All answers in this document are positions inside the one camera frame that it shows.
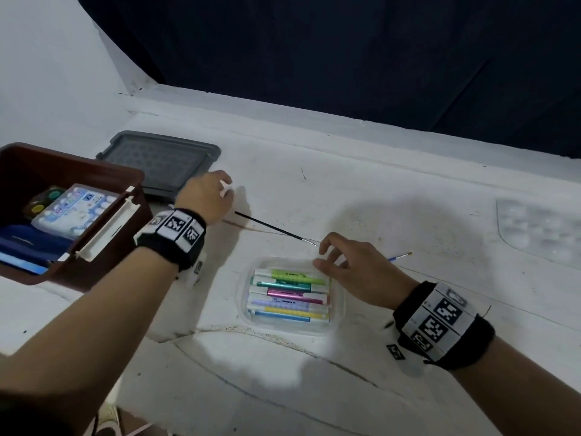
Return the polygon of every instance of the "white wall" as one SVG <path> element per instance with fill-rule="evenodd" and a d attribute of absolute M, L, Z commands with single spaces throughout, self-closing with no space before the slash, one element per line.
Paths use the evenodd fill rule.
<path fill-rule="evenodd" d="M 0 145 L 92 156 L 129 119 L 126 92 L 77 0 L 0 0 Z"/>

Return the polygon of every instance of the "pink highlighter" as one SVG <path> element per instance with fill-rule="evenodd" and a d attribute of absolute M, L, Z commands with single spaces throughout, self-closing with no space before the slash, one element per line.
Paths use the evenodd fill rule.
<path fill-rule="evenodd" d="M 289 300 L 305 301 L 307 303 L 316 303 L 317 305 L 329 304 L 329 296 L 326 293 L 284 291 L 282 289 L 265 288 L 262 286 L 250 286 L 249 292 L 287 298 Z"/>

